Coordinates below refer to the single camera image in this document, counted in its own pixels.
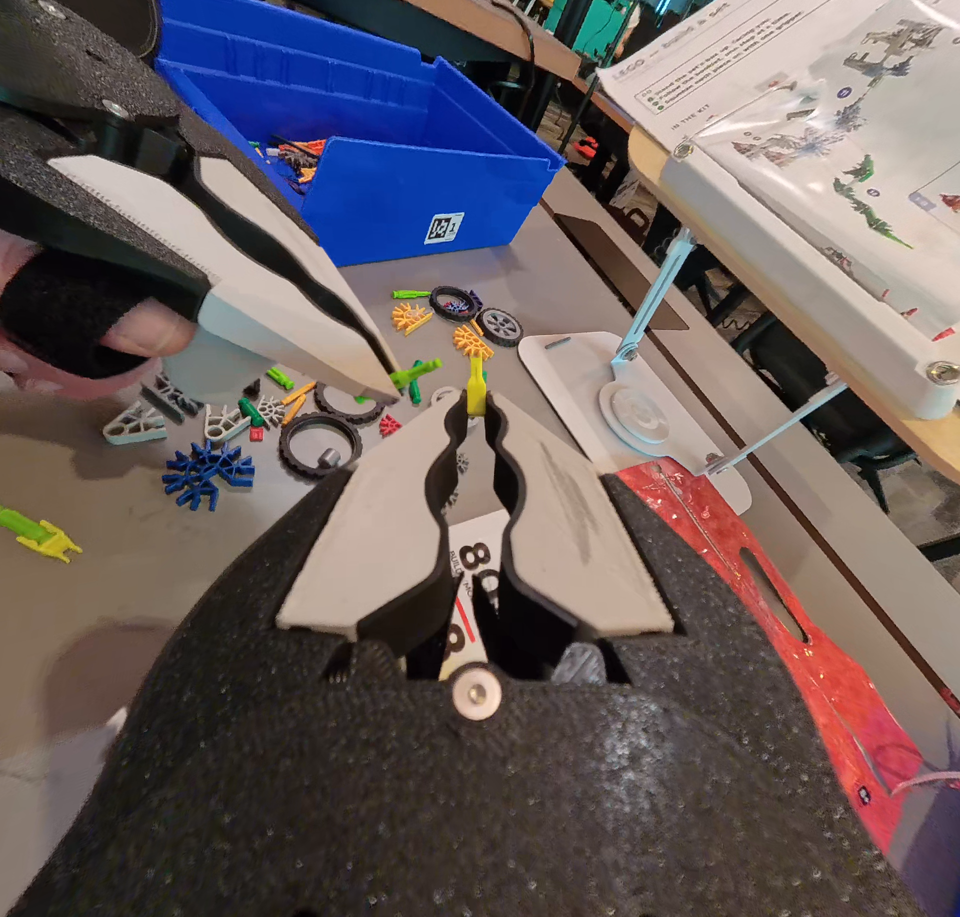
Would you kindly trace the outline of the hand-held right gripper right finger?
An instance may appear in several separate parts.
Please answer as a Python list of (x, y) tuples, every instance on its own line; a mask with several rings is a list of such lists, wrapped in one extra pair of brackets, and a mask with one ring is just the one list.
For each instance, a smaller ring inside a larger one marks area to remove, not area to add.
[(534, 659), (674, 631), (674, 616), (589, 458), (502, 395), (486, 397), (494, 491), (509, 514), (498, 620)]

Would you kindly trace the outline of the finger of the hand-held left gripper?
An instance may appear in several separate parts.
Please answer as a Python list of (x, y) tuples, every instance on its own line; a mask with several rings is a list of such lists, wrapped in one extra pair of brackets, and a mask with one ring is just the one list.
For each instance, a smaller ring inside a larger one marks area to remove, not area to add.
[(190, 197), (169, 182), (101, 156), (53, 157), (49, 166), (207, 277), (210, 288), (194, 318), (198, 326), (194, 337), (183, 351), (163, 359), (166, 376), (186, 396), (219, 402), (237, 395), (276, 364), (349, 395), (352, 389), (379, 389), (390, 383), (389, 377), (317, 377), (215, 333), (210, 319), (205, 319), (207, 300), (235, 251)]
[(399, 370), (316, 238), (232, 163), (195, 157), (191, 200), (235, 251), (206, 301), (215, 334), (317, 378), (389, 378)]

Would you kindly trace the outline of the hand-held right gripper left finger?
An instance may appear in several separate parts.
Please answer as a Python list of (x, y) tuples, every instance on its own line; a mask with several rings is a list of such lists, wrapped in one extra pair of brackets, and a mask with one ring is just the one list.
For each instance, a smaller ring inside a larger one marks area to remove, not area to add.
[(277, 615), (396, 656), (450, 621), (455, 582), (443, 508), (458, 483), (467, 398), (448, 395), (365, 452)]

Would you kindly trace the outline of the person's left hand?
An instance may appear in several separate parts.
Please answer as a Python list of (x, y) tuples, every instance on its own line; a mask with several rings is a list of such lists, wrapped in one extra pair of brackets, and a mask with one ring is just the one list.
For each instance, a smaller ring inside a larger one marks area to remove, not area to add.
[(121, 268), (1, 233), (2, 391), (97, 400), (182, 352), (197, 326)]

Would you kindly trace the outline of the pile of construction pieces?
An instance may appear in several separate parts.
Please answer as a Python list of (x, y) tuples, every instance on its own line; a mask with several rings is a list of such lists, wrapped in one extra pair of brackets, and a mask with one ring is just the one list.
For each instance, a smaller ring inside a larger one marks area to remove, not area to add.
[(294, 141), (273, 134), (267, 143), (249, 141), (248, 146), (298, 195), (309, 190), (327, 141), (323, 138)]

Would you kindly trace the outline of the blue plastic storage bin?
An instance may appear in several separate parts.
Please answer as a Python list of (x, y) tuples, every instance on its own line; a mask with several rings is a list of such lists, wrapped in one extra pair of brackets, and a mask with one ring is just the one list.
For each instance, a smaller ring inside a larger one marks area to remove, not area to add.
[[(509, 244), (565, 160), (454, 66), (258, 0), (158, 0), (154, 67), (339, 266)], [(248, 142), (326, 140), (305, 195)]]

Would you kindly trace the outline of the black rubber tire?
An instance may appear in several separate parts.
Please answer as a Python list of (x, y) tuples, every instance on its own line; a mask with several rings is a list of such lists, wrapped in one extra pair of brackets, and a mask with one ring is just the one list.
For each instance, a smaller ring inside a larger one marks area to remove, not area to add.
[(341, 408), (332, 401), (329, 396), (331, 390), (328, 385), (316, 383), (314, 387), (314, 399), (316, 407), (320, 413), (341, 419), (357, 429), (365, 428), (376, 423), (387, 408), (383, 402), (371, 402), (369, 399), (361, 403), (356, 403), (353, 397), (348, 395), (344, 399), (350, 402), (350, 407)]
[[(312, 429), (327, 429), (338, 432), (350, 445), (350, 455), (346, 461), (337, 459), (331, 463), (321, 455), (318, 463), (308, 466), (294, 454), (292, 441), (303, 431)], [(300, 477), (312, 481), (320, 481), (332, 476), (337, 471), (354, 465), (363, 454), (363, 442), (355, 425), (345, 418), (326, 412), (314, 412), (294, 417), (291, 422), (283, 425), (278, 442), (279, 457), (284, 465)]]

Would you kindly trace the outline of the grey snowflake connector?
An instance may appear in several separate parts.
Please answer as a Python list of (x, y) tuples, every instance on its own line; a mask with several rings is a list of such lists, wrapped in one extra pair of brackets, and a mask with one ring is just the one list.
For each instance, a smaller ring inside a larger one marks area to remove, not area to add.
[(177, 424), (184, 423), (187, 417), (197, 417), (205, 407), (202, 402), (176, 387), (164, 372), (156, 373), (152, 381), (143, 382), (141, 394), (160, 413)]

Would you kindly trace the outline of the blue snowflake connector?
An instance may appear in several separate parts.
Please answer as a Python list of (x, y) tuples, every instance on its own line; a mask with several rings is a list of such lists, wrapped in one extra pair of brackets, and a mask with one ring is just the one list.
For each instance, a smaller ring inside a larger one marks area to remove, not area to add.
[(206, 504), (213, 513), (221, 484), (232, 489), (252, 489), (256, 472), (252, 456), (244, 455), (241, 447), (228, 443), (214, 446), (205, 441), (192, 443), (188, 453), (176, 450), (174, 458), (166, 462), (161, 481), (165, 495), (172, 496), (177, 506), (196, 512)]

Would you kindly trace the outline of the white document stand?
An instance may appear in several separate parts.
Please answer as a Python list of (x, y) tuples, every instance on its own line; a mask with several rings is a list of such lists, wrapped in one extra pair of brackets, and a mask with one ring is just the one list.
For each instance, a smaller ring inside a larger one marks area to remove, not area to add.
[[(710, 479), (734, 511), (750, 507), (746, 484), (727, 473), (750, 453), (828, 400), (853, 388), (856, 376), (876, 386), (898, 410), (920, 420), (939, 420), (958, 403), (958, 332), (933, 341), (898, 312), (843, 275), (819, 251), (738, 180), (697, 147), (695, 136), (666, 152), (659, 171), (660, 201), (673, 203), (683, 222), (664, 263), (638, 307), (629, 330), (528, 336), (519, 356), (582, 452), (603, 474), (671, 458), (695, 477)], [(696, 243), (713, 237), (738, 258), (727, 263), (747, 285), (755, 276), (768, 282), (767, 307), (782, 299), (786, 308), (838, 349), (825, 356), (825, 382), (771, 433), (736, 454), (723, 456), (641, 357), (642, 338)]]

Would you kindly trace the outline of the pale grey triangular connector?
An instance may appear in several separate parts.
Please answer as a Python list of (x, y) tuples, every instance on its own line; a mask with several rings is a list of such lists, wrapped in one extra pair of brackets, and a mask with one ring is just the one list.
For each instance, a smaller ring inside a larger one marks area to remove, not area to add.
[(149, 401), (138, 399), (102, 428), (102, 437), (114, 446), (165, 440), (165, 419)]
[(203, 439), (214, 446), (233, 440), (252, 424), (251, 417), (239, 406), (219, 408), (208, 403), (203, 410)]

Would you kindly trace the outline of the black tire with inner connectors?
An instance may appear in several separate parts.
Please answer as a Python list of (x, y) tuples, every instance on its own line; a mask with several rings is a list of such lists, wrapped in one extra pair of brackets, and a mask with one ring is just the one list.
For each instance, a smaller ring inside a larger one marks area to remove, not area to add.
[(468, 323), (483, 309), (479, 297), (472, 291), (453, 285), (438, 285), (429, 295), (430, 308), (438, 317), (454, 323)]

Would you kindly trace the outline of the grey wheel with black tire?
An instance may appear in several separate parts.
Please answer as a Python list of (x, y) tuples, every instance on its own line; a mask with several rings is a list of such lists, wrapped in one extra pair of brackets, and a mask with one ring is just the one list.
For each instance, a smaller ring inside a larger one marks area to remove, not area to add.
[(521, 322), (510, 312), (499, 308), (481, 309), (475, 321), (489, 346), (515, 349), (519, 347), (524, 336)]

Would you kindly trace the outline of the red white toy packaging bag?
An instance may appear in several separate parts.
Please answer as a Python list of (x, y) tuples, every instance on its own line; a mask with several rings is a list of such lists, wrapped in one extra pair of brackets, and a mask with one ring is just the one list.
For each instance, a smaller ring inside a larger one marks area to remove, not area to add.
[[(908, 790), (892, 799), (903, 780), (922, 770), (922, 756), (894, 718), (864, 669), (807, 615), (763, 553), (759, 541), (705, 476), (695, 477), (666, 457), (615, 474), (683, 539), (738, 596), (762, 627), (791, 673), (816, 723), (827, 755), (850, 803), (880, 851), (889, 853), (901, 824)], [(486, 663), (474, 614), (474, 592), (497, 603), (506, 510), (449, 529), (451, 570), (459, 587), (439, 679), (463, 666)], [(563, 664), (560, 681), (602, 684), (618, 680), (612, 662), (587, 647)]]

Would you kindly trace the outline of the teal cabinet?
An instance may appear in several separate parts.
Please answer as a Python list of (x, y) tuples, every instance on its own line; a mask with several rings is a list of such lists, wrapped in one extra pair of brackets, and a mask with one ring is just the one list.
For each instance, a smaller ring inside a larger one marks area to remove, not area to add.
[(632, 0), (591, 0), (573, 50), (595, 61), (602, 60), (615, 41)]

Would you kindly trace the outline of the red white twist tie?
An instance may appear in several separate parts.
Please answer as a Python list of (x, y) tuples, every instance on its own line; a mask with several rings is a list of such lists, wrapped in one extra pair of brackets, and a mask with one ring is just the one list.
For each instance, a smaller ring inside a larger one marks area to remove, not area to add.
[(906, 791), (913, 791), (927, 786), (946, 786), (958, 790), (959, 778), (960, 774), (958, 770), (934, 771), (921, 774), (899, 782), (890, 790), (890, 797), (894, 799)]

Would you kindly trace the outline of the picture sheet in clear sleeve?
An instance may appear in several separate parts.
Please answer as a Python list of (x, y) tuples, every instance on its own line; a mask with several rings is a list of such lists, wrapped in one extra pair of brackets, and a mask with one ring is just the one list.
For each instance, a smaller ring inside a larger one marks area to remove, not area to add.
[(697, 147), (927, 339), (959, 323), (958, 0), (889, 0)]

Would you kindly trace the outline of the printed instruction sheet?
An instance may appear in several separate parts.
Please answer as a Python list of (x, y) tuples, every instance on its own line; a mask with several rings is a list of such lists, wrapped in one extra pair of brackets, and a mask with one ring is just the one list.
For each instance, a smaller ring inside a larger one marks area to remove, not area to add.
[[(599, 72), (604, 94), (671, 151), (800, 77), (889, 0), (713, 0)], [(950, 9), (958, 0), (945, 0)]]

